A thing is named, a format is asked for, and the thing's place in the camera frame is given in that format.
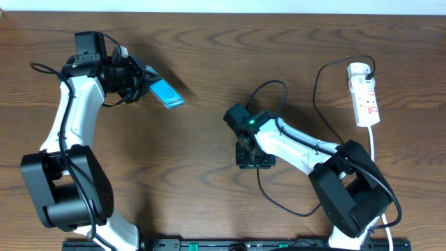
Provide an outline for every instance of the white backdrop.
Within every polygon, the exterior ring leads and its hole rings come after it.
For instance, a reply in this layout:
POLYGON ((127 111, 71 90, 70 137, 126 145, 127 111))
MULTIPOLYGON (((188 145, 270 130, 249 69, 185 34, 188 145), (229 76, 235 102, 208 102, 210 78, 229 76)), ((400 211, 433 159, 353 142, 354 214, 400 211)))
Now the white backdrop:
POLYGON ((446 15, 446 0, 0 0, 0 8, 5 11, 446 15))

